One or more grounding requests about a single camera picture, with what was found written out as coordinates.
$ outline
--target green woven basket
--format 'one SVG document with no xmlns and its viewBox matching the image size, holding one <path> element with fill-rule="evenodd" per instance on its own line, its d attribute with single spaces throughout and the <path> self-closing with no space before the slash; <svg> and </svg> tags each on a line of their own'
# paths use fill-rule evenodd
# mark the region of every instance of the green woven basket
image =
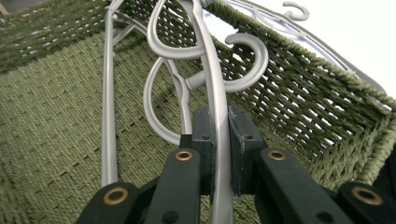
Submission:
<svg viewBox="0 0 396 224">
<path fill-rule="evenodd" d="M 50 0 L 0 20 L 0 223 L 72 223 L 100 188 L 101 105 L 107 1 Z M 126 1 L 121 11 L 147 24 L 155 2 Z M 396 142 L 396 102 L 220 1 L 207 9 L 238 32 L 259 37 L 270 54 L 262 79 L 228 95 L 247 109 L 271 147 L 293 153 L 319 184 L 372 184 Z M 162 42 L 195 45 L 192 26 L 176 1 L 159 19 Z M 245 46 L 216 39 L 225 79 L 254 62 Z M 143 87 L 157 56 L 132 32 L 115 47 L 115 97 L 120 180 L 138 187 L 161 173 L 168 152 L 149 127 Z M 200 62 L 178 62 L 181 75 Z M 163 68 L 153 104 L 179 131 L 177 98 Z M 206 105 L 192 92 L 191 111 Z M 207 222 L 207 198 L 202 221 Z M 235 200 L 235 223 L 259 222 L 250 197 Z"/>
</svg>

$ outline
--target woven basket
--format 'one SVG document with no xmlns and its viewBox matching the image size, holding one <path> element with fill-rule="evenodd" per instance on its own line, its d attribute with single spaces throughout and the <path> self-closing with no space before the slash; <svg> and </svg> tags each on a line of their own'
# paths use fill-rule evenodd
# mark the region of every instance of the woven basket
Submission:
<svg viewBox="0 0 396 224">
<path fill-rule="evenodd" d="M 52 0 L 0 20 L 0 223 L 75 222 L 100 188 L 106 5 Z M 147 24 L 154 6 L 128 1 L 120 11 Z M 238 32 L 259 37 L 270 54 L 262 79 L 228 95 L 229 105 L 247 109 L 268 145 L 288 149 L 319 184 L 372 184 L 396 142 L 396 102 L 220 1 L 207 10 Z M 158 33 L 170 46 L 195 45 L 176 1 L 166 4 Z M 214 41 L 225 79 L 250 69 L 251 49 Z M 146 37 L 132 32 L 115 52 L 120 180 L 139 187 L 161 173 L 174 146 L 144 117 L 143 87 L 157 58 Z M 185 77 L 200 66 L 177 62 Z M 177 98 L 165 68 L 152 98 L 159 119 L 179 132 Z M 191 111 L 205 106 L 206 98 L 205 88 L 193 91 Z M 206 198 L 202 209 L 205 223 Z M 259 222 L 251 197 L 235 201 L 234 219 Z"/>
</svg>

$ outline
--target metal grommet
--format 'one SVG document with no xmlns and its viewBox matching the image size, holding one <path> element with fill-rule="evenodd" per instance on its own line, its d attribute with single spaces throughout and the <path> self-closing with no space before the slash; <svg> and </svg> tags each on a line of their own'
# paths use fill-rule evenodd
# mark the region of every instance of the metal grommet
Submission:
<svg viewBox="0 0 396 224">
<path fill-rule="evenodd" d="M 384 201 L 381 196 L 370 189 L 362 188 L 362 187 L 354 187 L 352 189 L 352 194 L 357 199 L 361 200 L 364 203 L 368 203 L 370 205 L 380 205 Z"/>
<path fill-rule="evenodd" d="M 277 150 L 270 151 L 268 153 L 268 157 L 276 161 L 283 161 L 286 159 L 286 155 L 283 154 L 283 152 Z"/>
<path fill-rule="evenodd" d="M 116 187 L 109 190 L 105 194 L 103 201 L 108 205 L 115 205 L 122 203 L 128 197 L 128 190 L 122 187 Z"/>
<path fill-rule="evenodd" d="M 179 151 L 176 154 L 176 159 L 180 161 L 188 161 L 191 158 L 192 158 L 192 153 L 190 153 L 189 151 Z"/>
</svg>

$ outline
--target woven seagrass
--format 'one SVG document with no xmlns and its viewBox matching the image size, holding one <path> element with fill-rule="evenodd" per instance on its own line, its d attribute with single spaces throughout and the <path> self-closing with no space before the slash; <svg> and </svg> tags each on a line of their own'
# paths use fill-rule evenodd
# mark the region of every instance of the woven seagrass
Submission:
<svg viewBox="0 0 396 224">
<path fill-rule="evenodd" d="M 106 4 L 49 0 L 0 20 L 0 223 L 73 223 L 100 188 Z M 125 1 L 120 10 L 147 24 L 154 6 Z M 292 152 L 319 184 L 371 184 L 396 141 L 396 102 L 220 1 L 207 10 L 269 49 L 262 79 L 228 95 L 229 104 L 247 109 L 268 145 Z M 158 29 L 168 45 L 195 44 L 176 1 L 165 6 Z M 229 49 L 214 41 L 225 79 L 249 70 L 254 55 L 248 47 Z M 146 38 L 132 32 L 115 52 L 120 180 L 139 187 L 161 173 L 175 147 L 144 117 L 143 86 L 157 57 Z M 186 77 L 200 63 L 177 67 Z M 206 101 L 205 88 L 193 91 L 191 110 Z M 159 119 L 179 132 L 177 98 L 165 68 L 155 80 L 153 104 Z M 235 223 L 258 222 L 251 199 L 235 200 Z M 206 223 L 207 198 L 202 209 Z"/>
</svg>

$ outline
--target white background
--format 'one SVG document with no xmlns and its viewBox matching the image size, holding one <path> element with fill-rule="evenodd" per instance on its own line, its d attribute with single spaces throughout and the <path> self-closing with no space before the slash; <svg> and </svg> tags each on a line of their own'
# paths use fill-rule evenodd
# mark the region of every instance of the white background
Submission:
<svg viewBox="0 0 396 224">
<path fill-rule="evenodd" d="M 250 0 L 278 13 L 292 11 L 283 1 Z M 294 0 L 310 12 L 307 21 L 297 21 L 306 30 L 335 49 L 396 98 L 396 1 Z M 215 36 L 226 36 L 214 23 L 206 23 Z"/>
</svg>

